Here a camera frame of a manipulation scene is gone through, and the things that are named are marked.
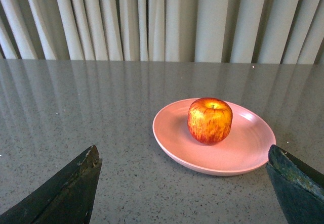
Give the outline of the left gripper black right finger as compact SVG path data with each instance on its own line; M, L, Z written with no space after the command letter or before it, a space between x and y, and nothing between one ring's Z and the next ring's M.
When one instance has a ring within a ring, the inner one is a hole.
M323 174L272 145L267 173L288 223L323 223Z

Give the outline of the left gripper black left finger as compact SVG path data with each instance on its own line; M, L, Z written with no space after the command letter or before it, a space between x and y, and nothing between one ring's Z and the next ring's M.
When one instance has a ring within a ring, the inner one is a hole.
M89 223L102 166L88 147L38 189L1 214L1 223Z

